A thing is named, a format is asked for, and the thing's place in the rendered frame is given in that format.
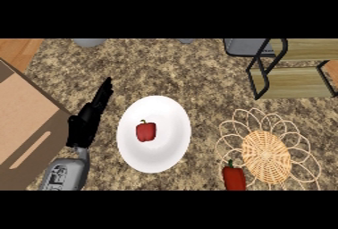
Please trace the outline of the brown wooden cabinet door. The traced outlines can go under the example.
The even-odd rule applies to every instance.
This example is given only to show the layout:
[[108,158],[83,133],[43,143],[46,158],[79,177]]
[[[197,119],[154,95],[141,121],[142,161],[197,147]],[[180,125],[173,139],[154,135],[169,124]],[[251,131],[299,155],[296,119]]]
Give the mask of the brown wooden cabinet door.
[[71,113],[0,58],[0,191],[24,190],[67,145]]

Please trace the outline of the woven wicker flower placemat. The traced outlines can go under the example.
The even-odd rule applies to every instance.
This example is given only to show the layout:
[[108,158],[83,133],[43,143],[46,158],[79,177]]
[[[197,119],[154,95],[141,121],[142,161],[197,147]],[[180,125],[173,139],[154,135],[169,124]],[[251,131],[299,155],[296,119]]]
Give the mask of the woven wicker flower placemat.
[[248,190],[322,190],[322,166],[310,141],[296,123],[278,114],[238,108],[219,125],[214,150],[219,178],[225,180],[225,167],[241,169]]

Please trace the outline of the grey round object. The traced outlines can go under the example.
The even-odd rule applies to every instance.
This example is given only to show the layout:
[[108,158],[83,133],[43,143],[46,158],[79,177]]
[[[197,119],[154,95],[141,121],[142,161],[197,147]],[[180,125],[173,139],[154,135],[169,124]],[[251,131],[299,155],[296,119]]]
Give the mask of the grey round object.
[[105,38],[76,38],[73,39],[73,41],[80,47],[96,47],[105,43],[107,39]]

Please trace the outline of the grey appliance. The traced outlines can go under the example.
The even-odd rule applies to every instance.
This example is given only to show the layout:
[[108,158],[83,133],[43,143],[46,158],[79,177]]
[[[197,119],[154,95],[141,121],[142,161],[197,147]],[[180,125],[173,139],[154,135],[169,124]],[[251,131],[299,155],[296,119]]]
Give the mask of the grey appliance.
[[226,54],[239,57],[254,57],[266,39],[226,38],[223,39]]

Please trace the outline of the small red bell pepper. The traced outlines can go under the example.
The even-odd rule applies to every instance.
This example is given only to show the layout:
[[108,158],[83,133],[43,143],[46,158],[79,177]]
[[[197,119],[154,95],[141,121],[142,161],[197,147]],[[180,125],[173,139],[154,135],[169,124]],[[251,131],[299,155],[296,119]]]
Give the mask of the small red bell pepper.
[[136,137],[141,142],[154,140],[157,137],[157,124],[142,120],[142,123],[136,126]]

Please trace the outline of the white oval plate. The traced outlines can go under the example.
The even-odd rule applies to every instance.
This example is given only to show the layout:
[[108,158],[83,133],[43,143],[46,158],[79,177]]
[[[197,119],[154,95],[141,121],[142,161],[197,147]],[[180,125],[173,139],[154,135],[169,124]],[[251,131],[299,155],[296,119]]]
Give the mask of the white oval plate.
[[191,119],[180,103],[164,96],[139,99],[120,119],[117,143],[133,169],[160,173],[180,161],[191,144]]

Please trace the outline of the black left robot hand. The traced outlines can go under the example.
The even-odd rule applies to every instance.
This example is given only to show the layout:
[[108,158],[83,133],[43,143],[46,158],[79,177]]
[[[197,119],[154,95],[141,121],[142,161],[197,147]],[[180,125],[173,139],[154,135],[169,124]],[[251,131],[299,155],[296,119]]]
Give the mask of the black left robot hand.
[[113,96],[114,89],[111,78],[107,78],[99,90],[95,94],[95,99],[84,105],[77,115],[73,115],[68,119],[70,123],[70,136],[67,146],[71,148],[89,148],[101,123],[101,116],[107,109],[107,103]]

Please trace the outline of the tall red bell pepper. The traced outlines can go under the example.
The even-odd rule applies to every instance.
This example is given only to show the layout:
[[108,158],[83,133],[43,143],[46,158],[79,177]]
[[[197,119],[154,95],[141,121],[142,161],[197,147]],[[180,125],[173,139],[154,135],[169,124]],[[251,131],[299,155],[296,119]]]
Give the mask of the tall red bell pepper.
[[245,176],[244,169],[237,168],[229,160],[229,164],[222,169],[225,187],[228,191],[245,190]]

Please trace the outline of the wooden tiered shelf black frame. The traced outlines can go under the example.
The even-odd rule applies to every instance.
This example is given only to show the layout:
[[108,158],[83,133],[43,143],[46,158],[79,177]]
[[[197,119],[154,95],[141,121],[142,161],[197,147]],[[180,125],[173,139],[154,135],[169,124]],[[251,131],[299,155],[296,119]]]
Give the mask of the wooden tiered shelf black frame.
[[254,100],[338,97],[325,65],[338,60],[338,38],[265,38],[245,73]]

